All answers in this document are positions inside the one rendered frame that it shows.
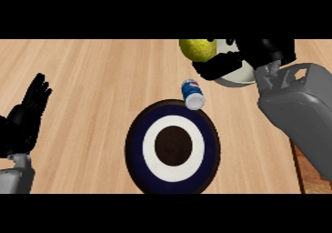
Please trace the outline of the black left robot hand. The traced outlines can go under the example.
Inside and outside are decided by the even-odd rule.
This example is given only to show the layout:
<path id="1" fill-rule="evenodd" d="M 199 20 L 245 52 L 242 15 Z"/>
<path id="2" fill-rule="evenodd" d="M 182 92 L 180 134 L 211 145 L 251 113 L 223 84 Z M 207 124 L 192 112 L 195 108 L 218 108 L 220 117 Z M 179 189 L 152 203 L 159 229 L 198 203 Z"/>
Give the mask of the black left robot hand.
<path id="1" fill-rule="evenodd" d="M 0 116 L 0 158 L 33 150 L 50 93 L 44 75 L 37 73 L 21 104 L 11 109 L 8 116 Z"/>

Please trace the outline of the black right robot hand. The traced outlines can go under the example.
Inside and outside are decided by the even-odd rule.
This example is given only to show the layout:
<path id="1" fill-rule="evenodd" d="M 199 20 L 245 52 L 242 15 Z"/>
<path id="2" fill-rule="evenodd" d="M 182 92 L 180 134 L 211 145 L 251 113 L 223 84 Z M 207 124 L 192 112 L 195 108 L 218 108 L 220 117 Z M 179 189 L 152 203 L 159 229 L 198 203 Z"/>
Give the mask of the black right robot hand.
<path id="1" fill-rule="evenodd" d="M 279 61 L 282 66 L 295 61 L 294 39 L 227 39 L 236 43 L 238 52 L 218 53 L 207 62 L 193 62 L 196 73 L 205 80 L 216 80 L 242 67 L 246 61 L 252 69 Z"/>

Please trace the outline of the yellow-green pear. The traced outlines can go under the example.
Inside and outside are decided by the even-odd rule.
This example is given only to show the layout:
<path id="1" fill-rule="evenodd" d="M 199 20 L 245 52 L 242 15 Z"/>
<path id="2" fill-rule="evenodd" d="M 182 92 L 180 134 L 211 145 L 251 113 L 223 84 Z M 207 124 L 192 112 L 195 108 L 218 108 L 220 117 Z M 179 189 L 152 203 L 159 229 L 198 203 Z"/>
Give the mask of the yellow-green pear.
<path id="1" fill-rule="evenodd" d="M 217 41 L 207 39 L 180 39 L 183 56 L 193 62 L 207 62 L 217 54 Z"/>

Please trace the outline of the white bowl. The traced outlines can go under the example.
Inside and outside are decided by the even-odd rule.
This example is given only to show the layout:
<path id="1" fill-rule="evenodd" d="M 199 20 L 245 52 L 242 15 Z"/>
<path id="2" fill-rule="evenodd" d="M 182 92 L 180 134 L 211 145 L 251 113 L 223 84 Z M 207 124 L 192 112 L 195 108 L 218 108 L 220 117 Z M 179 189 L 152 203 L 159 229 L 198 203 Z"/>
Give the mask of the white bowl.
<path id="1" fill-rule="evenodd" d="M 226 44 L 224 39 L 217 40 L 217 52 L 227 53 L 227 52 L 238 52 L 236 44 L 230 46 Z M 246 61 L 242 62 L 242 67 L 236 69 L 232 73 L 216 79 L 216 82 L 221 86 L 227 87 L 244 87 L 255 83 L 254 79 L 254 70 Z"/>

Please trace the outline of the dark blue and white plate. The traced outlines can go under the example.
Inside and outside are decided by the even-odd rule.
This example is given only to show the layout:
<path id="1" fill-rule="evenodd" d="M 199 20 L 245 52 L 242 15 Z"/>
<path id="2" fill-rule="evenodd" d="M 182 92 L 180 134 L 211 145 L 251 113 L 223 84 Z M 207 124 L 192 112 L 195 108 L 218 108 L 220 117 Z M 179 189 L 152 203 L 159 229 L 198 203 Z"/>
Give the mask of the dark blue and white plate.
<path id="1" fill-rule="evenodd" d="M 198 194 L 218 170 L 218 133 L 204 111 L 161 100 L 136 116 L 126 138 L 131 180 L 148 194 Z"/>

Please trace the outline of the blue and white can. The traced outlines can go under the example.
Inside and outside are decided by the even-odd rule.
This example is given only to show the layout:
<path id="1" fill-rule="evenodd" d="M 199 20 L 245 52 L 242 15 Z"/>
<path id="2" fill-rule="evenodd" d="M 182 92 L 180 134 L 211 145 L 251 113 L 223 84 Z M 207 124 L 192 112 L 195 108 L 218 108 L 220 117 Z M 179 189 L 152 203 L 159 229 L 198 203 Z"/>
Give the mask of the blue and white can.
<path id="1" fill-rule="evenodd" d="M 189 110 L 199 110 L 204 107 L 205 99 L 198 82 L 188 79 L 182 84 L 182 95 Z"/>

